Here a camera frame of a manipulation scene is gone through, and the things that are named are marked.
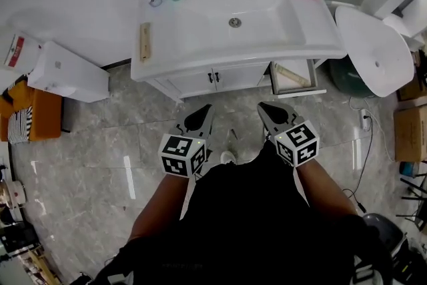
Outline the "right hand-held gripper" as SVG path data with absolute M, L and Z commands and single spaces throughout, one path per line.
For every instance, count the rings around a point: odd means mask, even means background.
M 261 121 L 270 135 L 275 134 L 276 124 L 293 124 L 294 109 L 280 102 L 261 101 L 257 104 Z M 289 165 L 300 166 L 319 154 L 320 137 L 310 120 L 303 121 L 273 137 L 276 153 Z

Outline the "person's left forearm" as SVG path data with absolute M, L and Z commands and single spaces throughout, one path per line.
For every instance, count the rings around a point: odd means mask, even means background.
M 129 241 L 156 236 L 174 225 L 181 216 L 188 184 L 188 178 L 167 174 L 135 220 Z

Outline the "person's right forearm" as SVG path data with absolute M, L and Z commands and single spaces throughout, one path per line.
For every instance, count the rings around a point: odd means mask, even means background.
M 298 166 L 296 171 L 310 207 L 323 219 L 334 222 L 357 215 L 353 203 L 316 160 Z

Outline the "white open drawer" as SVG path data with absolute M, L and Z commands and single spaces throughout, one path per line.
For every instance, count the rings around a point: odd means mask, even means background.
M 274 67 L 276 63 L 308 79 L 311 82 L 311 86 L 302 87 L 298 83 L 279 74 Z M 319 86 L 316 68 L 312 59 L 285 59 L 272 61 L 270 63 L 270 78 L 272 93 L 282 99 L 307 95 L 319 95 L 327 92 L 324 87 Z

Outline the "person's left white shoe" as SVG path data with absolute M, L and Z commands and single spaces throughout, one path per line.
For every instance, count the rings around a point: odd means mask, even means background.
M 224 151 L 220 155 L 220 162 L 221 164 L 237 164 L 237 159 L 231 151 Z

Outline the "white vanity cabinet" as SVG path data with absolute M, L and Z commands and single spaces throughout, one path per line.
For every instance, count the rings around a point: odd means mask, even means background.
M 255 87 L 270 87 L 272 92 L 270 63 L 203 67 L 157 77 L 147 83 L 178 103 L 188 97 Z M 217 72 L 220 75 L 218 82 L 215 75 Z M 209 82 L 208 73 L 212 74 L 213 83 Z

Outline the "person's black clothing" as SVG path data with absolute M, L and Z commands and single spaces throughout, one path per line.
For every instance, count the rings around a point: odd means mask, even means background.
M 363 218 L 319 216 L 266 142 L 246 164 L 212 167 L 174 225 L 128 240 L 93 285 L 350 285 L 356 260 L 391 285 L 390 253 Z

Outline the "large white freestanding basin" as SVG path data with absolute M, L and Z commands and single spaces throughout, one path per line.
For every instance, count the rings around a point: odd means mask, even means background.
M 410 49 L 394 28 L 344 5 L 334 19 L 350 61 L 374 95 L 386 97 L 413 80 Z

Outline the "small cardboard box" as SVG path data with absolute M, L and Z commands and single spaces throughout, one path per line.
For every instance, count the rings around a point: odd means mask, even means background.
M 402 86 L 398 91 L 398 101 L 408 101 L 427 96 L 427 87 L 422 80 L 419 80 L 417 74 L 412 81 Z

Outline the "teal blue container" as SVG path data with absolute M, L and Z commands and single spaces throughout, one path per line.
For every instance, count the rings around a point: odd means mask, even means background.
M 415 178 L 418 175 L 418 168 L 416 162 L 400 162 L 399 172 L 403 176 Z

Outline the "orange sofa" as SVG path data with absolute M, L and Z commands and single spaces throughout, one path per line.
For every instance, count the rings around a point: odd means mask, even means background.
M 21 79 L 0 94 L 0 141 L 9 141 L 9 119 L 23 109 L 32 110 L 29 141 L 60 137 L 62 97 L 29 87 Z

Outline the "grey white machine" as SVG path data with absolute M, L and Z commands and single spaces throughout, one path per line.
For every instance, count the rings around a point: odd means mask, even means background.
M 394 257 L 406 239 L 403 231 L 394 222 L 377 213 L 365 214 L 363 220 L 369 227 L 374 228 L 379 239 Z

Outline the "black white striped pillow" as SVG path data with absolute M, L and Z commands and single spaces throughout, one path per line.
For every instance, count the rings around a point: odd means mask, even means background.
M 32 106 L 14 113 L 8 121 L 7 137 L 9 143 L 14 145 L 29 141 L 32 121 Z

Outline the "dark green pedestal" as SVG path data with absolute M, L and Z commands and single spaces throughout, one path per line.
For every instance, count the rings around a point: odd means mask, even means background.
M 359 98 L 374 96 L 348 55 L 342 59 L 330 59 L 328 70 L 333 84 L 342 93 Z

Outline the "black metal frame chair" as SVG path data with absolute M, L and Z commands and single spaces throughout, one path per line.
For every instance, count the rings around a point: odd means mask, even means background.
M 412 214 L 396 214 L 397 218 L 403 218 L 412 222 L 419 232 L 427 229 L 427 174 L 421 174 L 421 183 L 418 185 L 414 179 L 401 177 L 400 181 L 407 186 L 408 195 L 401 199 L 407 202 L 414 202 L 416 209 Z

